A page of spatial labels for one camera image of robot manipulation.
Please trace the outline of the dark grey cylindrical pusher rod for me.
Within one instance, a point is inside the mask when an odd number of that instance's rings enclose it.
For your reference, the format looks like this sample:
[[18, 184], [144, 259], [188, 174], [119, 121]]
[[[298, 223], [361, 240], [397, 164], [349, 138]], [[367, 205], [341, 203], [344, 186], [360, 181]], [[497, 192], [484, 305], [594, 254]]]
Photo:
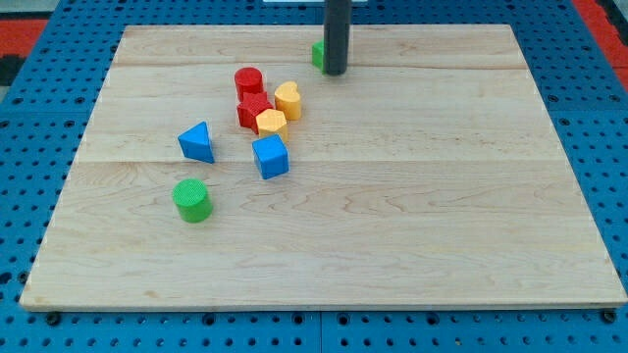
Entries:
[[324, 13], [324, 72], [341, 76], [346, 72], [351, 25], [350, 0], [326, 0]]

